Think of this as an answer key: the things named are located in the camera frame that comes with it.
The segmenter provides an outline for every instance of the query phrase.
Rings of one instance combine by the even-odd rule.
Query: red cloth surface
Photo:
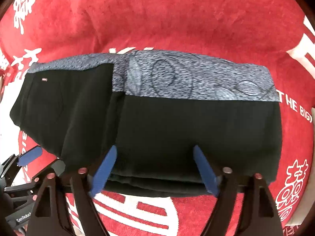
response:
[[[283,225],[307,184],[313,157],[311,107],[315,105],[315,36],[294,0],[15,0],[0,22],[0,48],[10,62],[5,84],[22,79],[32,62],[67,56],[119,52],[127,47],[176,50],[269,68],[279,90],[283,148],[277,180],[270,185]],[[287,51],[303,35],[307,68]],[[25,133],[20,152],[36,145]],[[26,180],[53,161],[47,152],[23,168]],[[73,198],[73,222],[80,227]],[[141,198],[108,192],[97,210],[119,236],[199,235],[215,198]],[[238,222],[237,198],[227,235]]]

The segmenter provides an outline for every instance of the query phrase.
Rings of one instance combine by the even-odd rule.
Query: gray patterned fabric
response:
[[[127,95],[279,102],[270,72],[264,66],[175,51],[79,55],[33,63],[28,73],[86,70],[103,63],[114,64],[113,91],[124,91]]]

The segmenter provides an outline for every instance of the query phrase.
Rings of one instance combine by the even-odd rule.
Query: folded clothing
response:
[[[193,160],[195,145],[219,166],[275,180],[282,143],[278,99],[263,66],[134,51],[34,63],[10,116],[67,171],[116,145],[105,190],[196,196],[207,191]]]

